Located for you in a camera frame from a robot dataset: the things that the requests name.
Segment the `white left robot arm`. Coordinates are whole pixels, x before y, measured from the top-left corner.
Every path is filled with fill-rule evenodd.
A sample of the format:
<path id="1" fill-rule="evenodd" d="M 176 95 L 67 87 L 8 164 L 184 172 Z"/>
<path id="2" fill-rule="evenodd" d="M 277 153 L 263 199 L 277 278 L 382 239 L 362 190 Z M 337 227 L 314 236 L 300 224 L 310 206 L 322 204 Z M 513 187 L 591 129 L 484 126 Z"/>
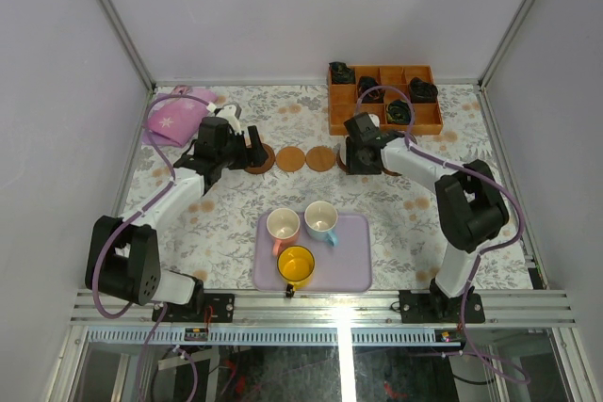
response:
<path id="1" fill-rule="evenodd" d="M 106 310 L 100 300 L 105 294 L 129 306 L 170 304 L 184 320 L 200 319 L 206 309 L 204 284 L 161 268 L 160 236 L 193 201 L 206 195 L 225 169 L 260 168 L 268 158 L 255 126 L 243 132 L 225 118 L 203 119 L 197 138 L 171 165 L 164 185 L 132 211 L 95 222 L 85 284 L 99 313 L 107 318 L 123 315 Z"/>

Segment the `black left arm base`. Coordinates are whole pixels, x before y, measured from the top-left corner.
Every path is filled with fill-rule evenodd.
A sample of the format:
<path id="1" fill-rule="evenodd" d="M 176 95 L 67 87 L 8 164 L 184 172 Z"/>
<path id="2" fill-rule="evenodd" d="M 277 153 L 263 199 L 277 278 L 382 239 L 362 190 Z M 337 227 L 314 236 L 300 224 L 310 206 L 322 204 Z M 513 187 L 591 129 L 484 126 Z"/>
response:
<path id="1" fill-rule="evenodd" d="M 167 304 L 162 322 L 175 323 L 231 323 L 235 311 L 236 296 L 231 293 L 206 293 L 204 282 L 194 280 L 193 292 L 188 303 Z"/>

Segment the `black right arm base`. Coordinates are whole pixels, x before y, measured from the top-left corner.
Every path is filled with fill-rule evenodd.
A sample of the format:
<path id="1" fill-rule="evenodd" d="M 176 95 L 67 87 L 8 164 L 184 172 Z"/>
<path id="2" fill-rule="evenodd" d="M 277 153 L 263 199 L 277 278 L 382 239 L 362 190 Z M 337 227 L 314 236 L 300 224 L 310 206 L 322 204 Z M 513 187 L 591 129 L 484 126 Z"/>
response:
<path id="1" fill-rule="evenodd" d="M 464 292 L 458 297 L 449 298 L 431 281 L 425 291 L 399 290 L 398 312 L 404 324 L 442 324 L 461 321 L 461 308 Z M 464 305 L 466 324 L 483 324 L 485 314 L 481 296 L 471 286 Z"/>

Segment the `light blue mug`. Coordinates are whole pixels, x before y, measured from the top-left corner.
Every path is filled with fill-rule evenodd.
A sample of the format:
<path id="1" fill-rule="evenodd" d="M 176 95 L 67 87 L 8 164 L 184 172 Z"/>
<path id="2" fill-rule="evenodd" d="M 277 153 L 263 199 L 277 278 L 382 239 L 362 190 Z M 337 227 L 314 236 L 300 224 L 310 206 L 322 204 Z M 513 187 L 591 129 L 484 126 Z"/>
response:
<path id="1" fill-rule="evenodd" d="M 304 211 L 304 223 L 307 233 L 315 240 L 338 245 L 335 227 L 338 213 L 335 207 L 326 201 L 314 201 Z"/>

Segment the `large dark wooden saucer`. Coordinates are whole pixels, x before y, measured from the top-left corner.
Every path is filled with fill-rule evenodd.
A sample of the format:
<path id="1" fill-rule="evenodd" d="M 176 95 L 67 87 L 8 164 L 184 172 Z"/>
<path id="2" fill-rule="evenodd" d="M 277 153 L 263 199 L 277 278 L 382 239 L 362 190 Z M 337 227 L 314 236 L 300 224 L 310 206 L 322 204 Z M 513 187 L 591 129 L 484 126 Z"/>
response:
<path id="1" fill-rule="evenodd" d="M 274 150 L 270 147 L 270 145 L 264 143 L 263 149 L 267 153 L 268 158 L 264 162 L 264 164 L 260 167 L 247 167 L 245 171 L 250 174 L 259 175 L 268 172 L 275 163 L 275 153 Z"/>

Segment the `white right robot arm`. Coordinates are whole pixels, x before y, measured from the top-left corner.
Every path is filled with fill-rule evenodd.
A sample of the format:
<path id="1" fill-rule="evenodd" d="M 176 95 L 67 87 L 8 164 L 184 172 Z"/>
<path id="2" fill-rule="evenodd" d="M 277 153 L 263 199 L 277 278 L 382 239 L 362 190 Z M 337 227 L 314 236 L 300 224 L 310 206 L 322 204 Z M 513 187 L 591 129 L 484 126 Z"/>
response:
<path id="1" fill-rule="evenodd" d="M 447 247 L 434 278 L 432 315 L 450 321 L 464 307 L 462 292 L 476 263 L 478 248 L 494 240 L 509 221 L 509 211 L 490 167 L 481 160 L 461 164 L 424 151 L 401 131 L 382 131 L 367 113 L 344 122 L 348 174 L 400 174 L 431 191 Z"/>

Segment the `light wooden coaster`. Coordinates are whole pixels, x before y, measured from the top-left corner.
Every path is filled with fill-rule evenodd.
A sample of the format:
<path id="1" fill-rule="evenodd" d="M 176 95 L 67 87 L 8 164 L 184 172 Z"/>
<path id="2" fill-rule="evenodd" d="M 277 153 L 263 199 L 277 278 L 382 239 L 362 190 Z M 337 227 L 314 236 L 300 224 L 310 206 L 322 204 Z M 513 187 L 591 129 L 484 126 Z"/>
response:
<path id="1" fill-rule="evenodd" d="M 316 172 L 324 172 L 331 169 L 335 164 L 335 153 L 326 146 L 316 146 L 308 151 L 305 162 L 309 169 Z"/>
<path id="2" fill-rule="evenodd" d="M 284 147 L 276 154 L 276 165 L 285 172 L 298 171 L 305 165 L 305 153 L 298 147 Z"/>

